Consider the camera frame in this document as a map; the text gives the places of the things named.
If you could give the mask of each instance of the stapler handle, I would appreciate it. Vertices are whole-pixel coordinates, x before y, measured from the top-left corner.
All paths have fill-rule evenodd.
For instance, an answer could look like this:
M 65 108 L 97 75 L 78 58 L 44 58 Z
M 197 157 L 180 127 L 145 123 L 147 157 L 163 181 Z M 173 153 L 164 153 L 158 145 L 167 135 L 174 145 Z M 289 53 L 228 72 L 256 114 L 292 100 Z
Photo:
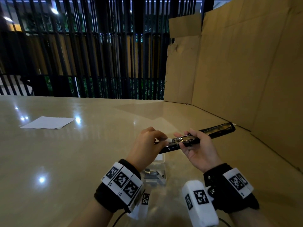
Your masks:
M 235 126 L 232 122 L 224 123 L 218 126 L 213 126 L 210 128 L 202 129 L 203 133 L 209 135 L 210 138 L 214 139 L 223 135 L 227 135 L 229 133 L 232 133 L 236 130 Z M 165 146 L 159 154 L 163 154 L 166 152 L 170 152 L 173 150 L 179 150 L 179 142 L 182 142 L 185 146 L 192 146 L 193 144 L 200 143 L 200 139 L 197 137 L 192 136 L 191 134 L 182 136 L 180 138 L 172 139 L 173 143 L 169 144 L 168 146 Z

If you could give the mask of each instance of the table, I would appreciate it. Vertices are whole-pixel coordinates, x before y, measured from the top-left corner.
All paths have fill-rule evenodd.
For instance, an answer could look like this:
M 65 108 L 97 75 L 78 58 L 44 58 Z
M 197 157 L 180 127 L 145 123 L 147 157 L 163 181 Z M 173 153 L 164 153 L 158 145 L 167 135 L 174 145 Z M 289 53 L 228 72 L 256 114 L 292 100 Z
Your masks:
M 126 157 L 148 126 L 173 137 L 190 127 L 225 122 L 195 106 L 153 100 L 0 96 L 0 108 L 1 226 L 67 226 L 93 198 L 101 177 Z M 40 116 L 77 120 L 60 130 L 20 128 Z M 268 218 L 278 226 L 301 226 L 300 172 L 238 126 L 214 144 L 222 160 L 255 187 Z M 181 189 L 188 180 L 203 181 L 203 175 L 180 150 L 165 158 L 167 184 L 152 191 L 147 219 L 124 216 L 116 226 L 191 226 Z M 231 223 L 225 213 L 218 215 Z

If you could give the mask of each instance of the person's right hand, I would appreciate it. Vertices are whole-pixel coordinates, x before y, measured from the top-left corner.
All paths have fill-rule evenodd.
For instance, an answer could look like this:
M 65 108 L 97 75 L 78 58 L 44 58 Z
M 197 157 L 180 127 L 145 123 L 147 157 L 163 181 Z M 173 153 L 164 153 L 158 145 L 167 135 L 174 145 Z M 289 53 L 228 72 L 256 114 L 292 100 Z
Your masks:
M 179 143 L 181 150 L 194 167 L 205 173 L 211 168 L 223 164 L 211 138 L 207 134 L 193 129 L 184 132 L 184 135 L 188 134 L 198 137 L 201 140 L 199 144 L 189 147 L 184 146 L 183 143 Z M 174 133 L 174 136 L 181 137 L 183 135 L 180 133 Z

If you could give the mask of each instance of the wire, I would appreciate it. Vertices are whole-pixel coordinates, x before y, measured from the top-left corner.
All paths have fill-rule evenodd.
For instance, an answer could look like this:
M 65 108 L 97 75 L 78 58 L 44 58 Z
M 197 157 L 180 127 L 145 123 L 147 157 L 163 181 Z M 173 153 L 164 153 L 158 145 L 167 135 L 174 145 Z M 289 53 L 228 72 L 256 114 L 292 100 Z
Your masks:
M 220 221 L 222 221 L 223 223 L 225 223 L 228 227 L 231 227 L 225 220 L 223 220 L 222 218 L 219 218 Z
M 122 213 L 122 214 L 116 219 L 116 221 L 115 221 L 114 224 L 113 224 L 113 227 L 115 227 L 115 225 L 117 224 L 117 222 L 119 221 L 119 219 L 120 219 L 124 214 L 126 214 L 126 211 L 124 211 L 124 213 Z

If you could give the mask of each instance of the black wristband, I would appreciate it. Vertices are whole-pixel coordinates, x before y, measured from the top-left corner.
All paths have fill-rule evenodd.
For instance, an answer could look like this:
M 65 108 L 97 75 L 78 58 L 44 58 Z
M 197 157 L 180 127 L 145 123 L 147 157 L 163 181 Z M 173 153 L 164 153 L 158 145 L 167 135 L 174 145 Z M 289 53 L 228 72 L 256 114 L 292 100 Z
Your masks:
M 225 213 L 233 213 L 245 208 L 258 210 L 259 203 L 251 193 L 246 198 L 242 198 L 223 176 L 232 167 L 226 163 L 216 166 L 204 174 L 205 186 L 211 186 L 209 194 L 214 198 L 215 209 L 223 210 Z
M 124 159 L 121 159 L 119 163 L 129 169 L 134 175 L 136 175 L 141 180 L 139 171 L 132 164 L 130 164 Z M 101 183 L 96 189 L 94 197 L 98 203 L 100 203 L 105 209 L 107 209 L 111 213 L 115 213 L 117 210 L 127 208 L 127 205 L 104 183 Z

